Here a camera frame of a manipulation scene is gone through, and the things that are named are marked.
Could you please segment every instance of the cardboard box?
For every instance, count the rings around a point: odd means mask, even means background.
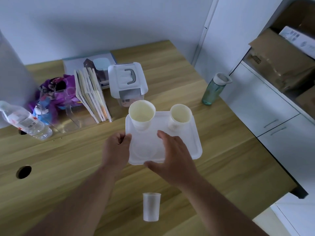
[[[271,29],[249,45],[248,61],[281,92],[299,87],[315,70],[313,59]]]
[[[312,39],[311,37],[288,26],[284,27],[279,35],[284,37],[303,53],[315,59],[315,39]]]
[[[279,33],[285,26],[315,36],[315,3],[311,0],[293,2],[280,14],[271,28]]]
[[[298,96],[296,101],[305,112],[315,119],[315,86]]]

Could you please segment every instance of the plastic tray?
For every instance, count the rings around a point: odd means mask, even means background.
[[[157,163],[164,162],[165,149],[162,140],[157,136],[157,131],[162,130],[171,136],[179,136],[186,144],[193,159],[198,159],[202,154],[202,147],[194,117],[189,124],[179,131],[171,131],[167,127],[170,112],[156,112],[152,119],[151,126],[142,132],[136,131],[129,115],[126,117],[126,134],[132,134],[130,143],[129,163],[142,165],[145,161],[151,160]]]

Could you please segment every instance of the paper cup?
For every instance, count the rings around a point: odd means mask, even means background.
[[[155,106],[146,100],[138,100],[129,107],[129,116],[137,131],[148,129],[154,115]]]
[[[143,220],[158,221],[160,214],[160,193],[143,193]]]
[[[175,104],[171,107],[168,128],[177,131],[190,122],[192,112],[189,107],[183,104]]]

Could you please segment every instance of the drawer handle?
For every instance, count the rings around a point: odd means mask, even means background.
[[[277,132],[279,132],[279,131],[281,131],[281,130],[283,130],[283,129],[286,129],[286,128],[287,128],[287,127],[283,127],[283,128],[281,128],[281,129],[279,129],[278,131],[275,131],[275,132],[271,133],[270,136],[272,136],[273,134],[275,134],[275,133],[277,133]]]
[[[276,119],[276,120],[272,121],[271,123],[274,123],[274,122],[276,122],[276,121],[279,121],[279,119]],[[264,126],[264,128],[268,127],[271,123],[269,123],[269,124],[267,124],[266,126]]]

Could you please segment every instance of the white cup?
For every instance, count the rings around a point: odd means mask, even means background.
[[[160,214],[160,193],[143,193],[143,220],[158,221]]]
[[[190,122],[192,112],[189,107],[183,104],[175,104],[171,107],[168,128],[177,131]]]
[[[129,116],[138,131],[144,131],[151,125],[151,120],[155,115],[155,106],[146,100],[138,100],[129,107]]]

